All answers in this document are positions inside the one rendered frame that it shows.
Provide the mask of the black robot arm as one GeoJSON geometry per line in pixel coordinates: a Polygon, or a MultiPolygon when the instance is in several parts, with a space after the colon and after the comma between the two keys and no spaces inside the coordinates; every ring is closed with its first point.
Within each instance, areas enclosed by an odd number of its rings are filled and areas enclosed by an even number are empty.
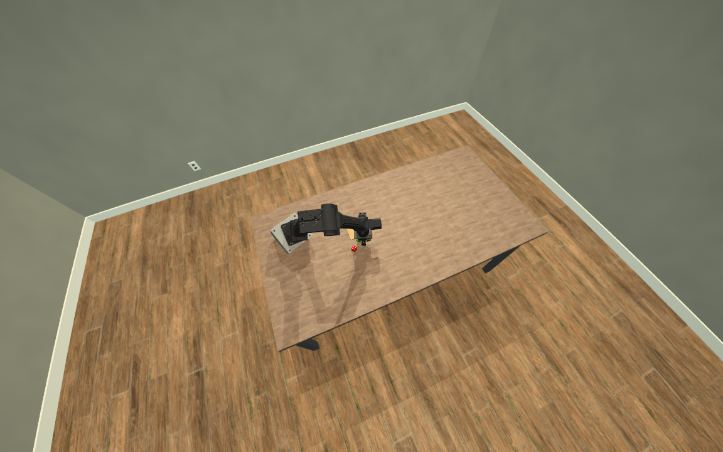
{"type": "Polygon", "coordinates": [[[332,203],[321,204],[320,209],[298,211],[297,214],[298,218],[294,218],[295,223],[294,220],[290,220],[288,223],[281,224],[281,229],[289,246],[308,240],[308,235],[314,232],[324,232],[324,235],[340,235],[340,229],[350,228],[354,231],[360,230],[356,232],[363,234],[369,229],[382,229],[381,218],[368,218],[366,212],[359,213],[358,218],[347,217],[347,215],[338,212],[338,206],[332,203]],[[293,232],[295,224],[296,234],[293,232]],[[289,237],[292,237],[292,239],[289,240],[289,237]]]}

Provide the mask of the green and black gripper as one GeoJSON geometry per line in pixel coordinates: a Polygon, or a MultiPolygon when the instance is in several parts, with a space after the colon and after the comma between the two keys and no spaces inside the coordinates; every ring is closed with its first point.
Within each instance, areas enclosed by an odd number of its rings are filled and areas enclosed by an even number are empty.
{"type": "Polygon", "coordinates": [[[364,232],[363,234],[360,234],[360,232],[354,231],[354,239],[356,241],[360,242],[360,240],[366,240],[367,242],[371,241],[372,239],[372,230],[367,230],[367,232],[364,232]]]}

